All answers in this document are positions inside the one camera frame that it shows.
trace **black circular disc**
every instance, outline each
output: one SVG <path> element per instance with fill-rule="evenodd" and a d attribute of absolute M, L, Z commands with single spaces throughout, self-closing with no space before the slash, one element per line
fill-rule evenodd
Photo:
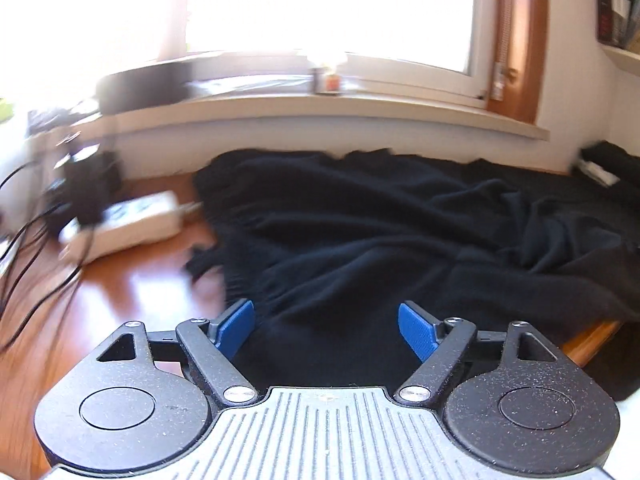
<path fill-rule="evenodd" d="M 444 422 L 473 455 L 512 472 L 550 476 L 600 463 L 618 433 L 616 405 L 569 366 L 522 360 L 471 378 L 450 394 Z"/>
<path fill-rule="evenodd" d="M 500 411 L 523 428 L 552 430 L 568 423 L 575 408 L 571 399 L 555 390 L 518 388 L 500 400 Z"/>
<path fill-rule="evenodd" d="M 101 430 L 126 430 L 147 420 L 156 408 L 154 398 L 137 388 L 107 388 L 88 396 L 80 415 Z"/>

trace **black fabric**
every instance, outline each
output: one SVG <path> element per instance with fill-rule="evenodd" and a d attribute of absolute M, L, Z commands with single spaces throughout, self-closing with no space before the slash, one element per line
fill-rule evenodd
<path fill-rule="evenodd" d="M 581 149 L 580 156 L 640 188 L 640 158 L 629 155 L 620 146 L 601 140 L 593 146 Z"/>
<path fill-rule="evenodd" d="M 600 152 L 591 150 L 586 153 L 586 156 L 592 157 L 593 153 Z M 598 160 L 611 169 L 610 164 L 615 159 L 608 158 L 605 161 L 598 158 Z M 499 178 L 524 190 L 530 200 L 555 200 L 559 208 L 597 218 L 624 233 L 625 237 L 636 244 L 640 244 L 640 206 L 629 207 L 635 201 L 636 191 L 630 189 L 632 185 L 628 182 L 625 182 L 622 188 L 615 185 L 606 189 L 595 184 L 582 172 L 574 175 L 578 178 L 572 178 L 500 166 L 486 160 L 476 160 L 466 166 L 460 166 L 458 174 L 469 183 Z M 584 371 L 614 400 L 624 400 L 640 388 L 638 355 L 640 355 L 640 323 L 626 323 L 600 349 Z"/>
<path fill-rule="evenodd" d="M 227 302 L 257 311 L 234 363 L 261 390 L 393 391 L 419 364 L 398 332 L 407 299 L 482 330 L 526 319 L 558 344 L 601 319 L 640 321 L 638 248 L 609 226 L 639 240 L 634 219 L 575 179 L 533 175 L 386 151 L 220 155 L 194 184 Z"/>
<path fill-rule="evenodd" d="M 215 247 L 207 249 L 195 245 L 191 248 L 191 259 L 184 265 L 184 270 L 191 275 L 191 281 L 196 282 L 209 269 L 218 265 L 222 265 L 222 261 Z"/>
<path fill-rule="evenodd" d="M 572 168 L 571 174 L 575 178 L 580 178 L 588 182 L 588 184 L 597 189 L 604 198 L 608 200 L 615 200 L 623 206 L 630 208 L 631 211 L 640 211 L 640 188 L 626 180 L 620 179 L 615 184 L 607 187 L 591 180 L 590 177 L 585 175 L 578 168 Z"/>

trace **wooden table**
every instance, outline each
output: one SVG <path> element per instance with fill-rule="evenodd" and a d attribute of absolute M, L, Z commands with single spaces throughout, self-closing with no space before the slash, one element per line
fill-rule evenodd
<path fill-rule="evenodd" d="M 132 196 L 173 189 L 181 202 L 194 200 L 190 176 L 130 183 Z M 220 273 L 208 272 L 195 286 L 180 268 L 194 243 L 213 243 L 202 218 L 170 240 L 139 246 L 101 258 L 85 267 L 82 282 L 43 305 L 16 344 L 0 357 L 0 472 L 17 480 L 39 478 L 49 465 L 33 431 L 40 398 L 113 330 L 141 320 L 148 330 L 167 330 L 190 317 L 215 317 L 224 306 Z M 16 290 L 0 322 L 4 342 L 40 297 L 62 281 L 69 268 L 58 262 L 50 243 Z M 584 365 L 617 329 L 603 323 L 569 342 L 564 350 Z M 159 364 L 179 372 L 171 364 Z"/>

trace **power strip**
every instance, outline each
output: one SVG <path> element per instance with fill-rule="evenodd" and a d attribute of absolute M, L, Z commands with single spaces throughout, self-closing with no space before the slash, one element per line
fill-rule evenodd
<path fill-rule="evenodd" d="M 104 212 L 104 221 L 95 226 L 94 240 L 85 262 L 140 244 L 165 240 L 182 228 L 183 206 L 175 194 L 165 191 L 112 205 Z M 58 240 L 64 246 L 60 259 L 77 263 L 86 251 L 91 228 L 80 228 L 73 219 Z"/>
<path fill-rule="evenodd" d="M 11 243 L 11 240 L 12 239 L 11 239 L 10 236 L 6 236 L 5 238 L 2 239 L 2 241 L 0 241 L 0 253 L 1 254 L 4 254 L 4 252 L 6 251 L 7 247 Z M 7 253 L 7 255 L 2 260 L 0 260 L 0 278 L 2 278 L 4 276 L 4 273 L 9 268 L 9 265 L 11 265 L 12 260 L 15 258 L 15 255 L 18 252 L 18 245 L 20 245 L 20 243 L 16 242 L 14 244 L 14 246 L 11 249 L 9 249 L 9 252 Z"/>

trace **window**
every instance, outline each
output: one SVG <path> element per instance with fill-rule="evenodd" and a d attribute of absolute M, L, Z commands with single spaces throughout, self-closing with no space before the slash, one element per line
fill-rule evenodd
<path fill-rule="evenodd" d="M 275 54 L 287 50 L 346 52 L 341 71 L 363 79 L 368 91 L 483 107 L 478 97 L 488 89 L 495 6 L 496 0 L 189 0 L 186 51 L 254 53 L 210 60 L 216 76 L 306 72 L 300 60 Z M 260 60 L 255 52 L 270 55 Z"/>
<path fill-rule="evenodd" d="M 62 101 L 103 74 L 214 51 L 198 78 L 307 73 L 347 53 L 363 90 L 485 106 L 497 0 L 0 0 L 0 94 Z M 11 59 L 8 70 L 4 66 Z"/>

